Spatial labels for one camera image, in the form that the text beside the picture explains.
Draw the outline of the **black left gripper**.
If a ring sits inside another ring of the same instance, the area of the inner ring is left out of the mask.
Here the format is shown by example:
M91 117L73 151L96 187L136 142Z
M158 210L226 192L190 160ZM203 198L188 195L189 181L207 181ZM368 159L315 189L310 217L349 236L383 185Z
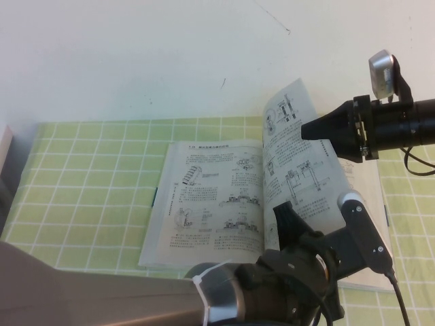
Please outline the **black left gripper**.
M257 260L257 292L270 300L338 301L334 251L293 209L290 201L273 208L279 250Z

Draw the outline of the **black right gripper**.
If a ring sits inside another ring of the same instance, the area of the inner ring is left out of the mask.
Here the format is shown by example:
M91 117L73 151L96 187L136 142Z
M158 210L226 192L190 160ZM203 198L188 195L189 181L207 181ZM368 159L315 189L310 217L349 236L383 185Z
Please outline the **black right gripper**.
M358 144L352 139L355 131ZM353 101L345 101L334 111L303 124L301 137L304 140L328 139L339 158L355 163L362 163L363 158L379 159L369 95L356 96Z

